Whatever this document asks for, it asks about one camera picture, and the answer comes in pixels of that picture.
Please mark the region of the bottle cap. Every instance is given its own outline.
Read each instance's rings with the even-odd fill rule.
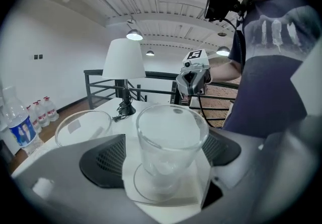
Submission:
[[[4,100],[8,101],[11,98],[16,97],[16,87],[15,86],[9,86],[2,90],[4,94]]]

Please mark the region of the glass rim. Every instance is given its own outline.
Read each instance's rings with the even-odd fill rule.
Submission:
[[[76,115],[79,115],[79,114],[83,114],[83,113],[89,113],[89,112],[99,112],[99,113],[103,113],[103,114],[105,114],[108,118],[109,118],[109,120],[110,120],[110,123],[109,123],[109,126],[108,126],[108,128],[107,128],[107,131],[109,131],[110,129],[111,129],[111,126],[112,126],[112,118],[111,118],[111,116],[108,114],[108,113],[106,113],[106,112],[104,112],[104,111],[101,111],[101,110],[84,110],[84,111],[79,111],[79,112],[76,112],[76,113],[74,113],[74,114],[72,114],[72,115],[70,115],[69,117],[66,117],[58,126],[57,126],[57,128],[56,128],[56,131],[55,131],[55,142],[56,142],[56,144],[58,145],[58,147],[63,147],[63,145],[58,141],[58,132],[59,132],[59,130],[60,130],[60,128],[61,128],[61,126],[67,121],[67,120],[69,120],[70,118],[72,118],[72,117],[74,117],[74,116],[76,116]]]
[[[206,134],[202,137],[202,139],[200,139],[200,141],[198,143],[194,144],[193,146],[189,146],[189,147],[185,147],[185,148],[168,148],[168,147],[163,147],[163,146],[155,143],[154,141],[152,141],[151,139],[147,138],[142,133],[142,130],[139,127],[139,120],[140,120],[141,116],[144,114],[144,112],[146,112],[147,110],[149,110],[151,108],[157,108],[157,107],[180,108],[182,110],[191,112],[193,115],[198,116],[201,119],[201,121],[204,123],[204,125],[207,127],[206,128],[206,130],[207,130]],[[190,150],[193,150],[193,149],[197,149],[197,148],[200,147],[200,144],[203,144],[206,141],[206,139],[208,138],[208,136],[209,136],[209,126],[208,126],[206,120],[202,116],[200,116],[197,112],[191,110],[190,108],[186,108],[184,106],[175,105],[175,104],[158,104],[158,105],[152,105],[152,106],[149,106],[149,107],[145,108],[137,116],[136,121],[135,121],[135,126],[136,126],[136,130],[138,132],[139,138],[143,138],[147,143],[149,143],[150,145],[152,145],[152,146],[154,146],[154,147],[156,147],[158,149],[169,151],[169,152],[181,152],[181,151],[190,151]]]

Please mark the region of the table lamp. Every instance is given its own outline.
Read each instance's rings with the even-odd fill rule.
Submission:
[[[146,75],[140,43],[126,38],[113,40],[107,52],[102,78],[125,80],[123,102],[118,109],[121,117],[135,113],[127,80],[144,77]]]

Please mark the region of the man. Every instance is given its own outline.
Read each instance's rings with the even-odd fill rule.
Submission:
[[[242,25],[246,42],[243,76],[223,129],[266,138],[307,114],[290,78],[313,49],[321,24],[307,0],[253,2]],[[240,77],[236,34],[228,58],[230,63],[210,70],[213,82]]]

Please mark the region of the baseboard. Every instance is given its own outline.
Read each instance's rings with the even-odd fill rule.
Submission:
[[[78,100],[78,101],[74,101],[74,102],[72,102],[72,103],[70,103],[70,104],[68,104],[68,105],[66,105],[66,106],[64,106],[64,107],[62,107],[60,109],[57,109],[57,113],[60,113],[60,112],[62,112],[64,110],[68,109],[69,107],[74,106],[77,103],[82,102],[82,101],[85,101],[85,100],[87,100],[87,96],[84,97],[84,98],[82,98],[82,99],[80,99],[80,100]]]

